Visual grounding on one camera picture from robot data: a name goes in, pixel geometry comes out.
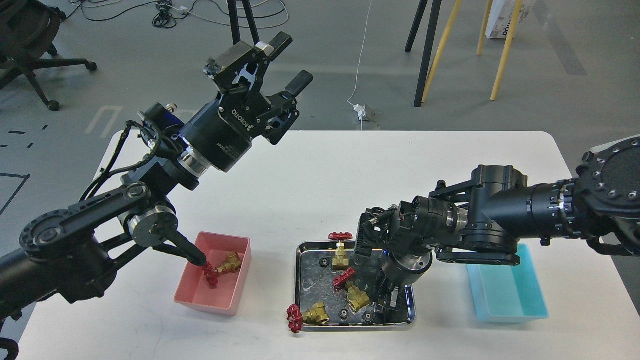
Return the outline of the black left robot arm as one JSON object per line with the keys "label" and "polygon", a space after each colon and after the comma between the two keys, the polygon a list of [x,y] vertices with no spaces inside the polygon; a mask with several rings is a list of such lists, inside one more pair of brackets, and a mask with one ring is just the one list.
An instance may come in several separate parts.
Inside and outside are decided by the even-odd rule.
{"label": "black left robot arm", "polygon": [[202,266],[205,254],[178,231],[168,195],[193,191],[211,167],[228,173],[257,137],[277,145],[299,117],[297,96],[313,81],[302,70],[283,91],[261,92],[268,66],[291,43],[279,32],[268,42],[236,39],[208,59],[204,73],[215,99],[183,123],[154,104],[128,121],[109,164],[78,203],[30,221],[20,248],[1,258],[1,321],[59,294],[68,303],[103,297],[119,269],[147,249]]}

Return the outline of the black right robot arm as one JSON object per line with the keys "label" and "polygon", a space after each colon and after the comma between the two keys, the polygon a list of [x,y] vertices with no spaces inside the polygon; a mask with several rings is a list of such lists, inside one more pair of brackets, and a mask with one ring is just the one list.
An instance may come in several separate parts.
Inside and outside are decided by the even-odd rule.
{"label": "black right robot arm", "polygon": [[480,165],[446,185],[359,219],[352,259],[363,267],[381,249],[375,300],[416,282],[437,259],[446,264],[517,266],[521,239],[583,239],[599,255],[638,256],[639,137],[592,148],[577,176],[528,186],[511,165]]}

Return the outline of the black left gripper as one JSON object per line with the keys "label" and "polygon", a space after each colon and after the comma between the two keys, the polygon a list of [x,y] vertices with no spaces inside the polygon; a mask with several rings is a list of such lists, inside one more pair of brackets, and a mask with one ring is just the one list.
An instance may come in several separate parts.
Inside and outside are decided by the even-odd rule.
{"label": "black left gripper", "polygon": [[254,138],[263,136],[277,145],[298,119],[297,96],[313,82],[314,76],[302,70],[285,89],[267,97],[250,91],[238,77],[243,69],[249,83],[262,78],[266,70],[290,44],[291,35],[279,32],[270,42],[250,45],[239,41],[215,58],[208,58],[204,74],[217,86],[217,94],[180,130],[191,151],[203,158],[207,167],[228,173],[250,150]]}

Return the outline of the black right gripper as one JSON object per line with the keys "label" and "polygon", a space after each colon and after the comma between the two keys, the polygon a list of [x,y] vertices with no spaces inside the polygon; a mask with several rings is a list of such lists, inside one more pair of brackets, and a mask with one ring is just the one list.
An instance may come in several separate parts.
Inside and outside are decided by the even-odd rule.
{"label": "black right gripper", "polygon": [[395,255],[389,250],[382,252],[381,271],[375,281],[377,303],[389,306],[391,312],[399,312],[399,291],[414,284],[432,266],[433,253],[426,255]]}

